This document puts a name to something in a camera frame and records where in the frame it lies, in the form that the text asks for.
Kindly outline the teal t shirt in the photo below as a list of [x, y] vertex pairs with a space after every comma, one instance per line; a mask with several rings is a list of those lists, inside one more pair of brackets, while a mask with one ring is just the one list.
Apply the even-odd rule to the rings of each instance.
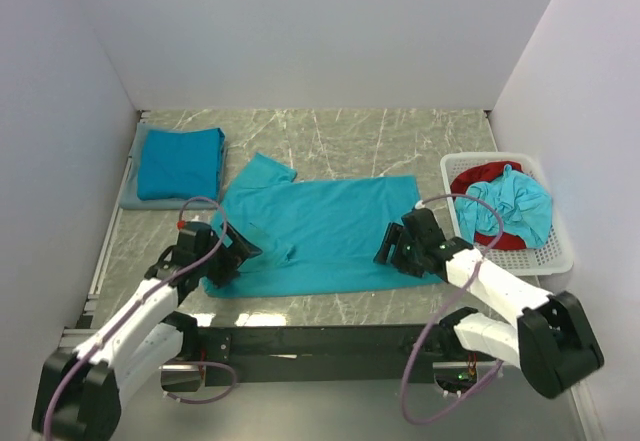
[[412, 175], [299, 181], [295, 170], [256, 154], [229, 185], [225, 219], [261, 255], [229, 285], [203, 279], [214, 298], [306, 296], [438, 283], [375, 263], [386, 228], [419, 199]]

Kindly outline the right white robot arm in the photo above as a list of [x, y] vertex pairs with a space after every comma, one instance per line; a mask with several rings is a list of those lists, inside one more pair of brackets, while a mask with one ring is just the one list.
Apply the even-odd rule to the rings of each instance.
[[529, 385], [554, 399], [604, 365], [582, 304], [573, 294], [533, 286], [488, 260], [460, 237], [446, 238], [431, 210], [414, 209], [388, 224], [374, 260], [414, 277], [433, 274], [498, 314], [475, 308], [436, 315], [413, 343], [428, 339], [449, 359], [482, 353], [518, 368]]

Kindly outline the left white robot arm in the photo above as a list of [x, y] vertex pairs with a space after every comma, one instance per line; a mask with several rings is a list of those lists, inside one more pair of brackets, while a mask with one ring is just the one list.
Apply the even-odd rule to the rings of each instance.
[[197, 320], [179, 305], [204, 277], [228, 285], [261, 249], [223, 223], [216, 232], [181, 221], [175, 244], [151, 265], [131, 298], [99, 330], [44, 362], [32, 428], [46, 440], [108, 440], [131, 396], [163, 366], [194, 368], [202, 383], [209, 366]]

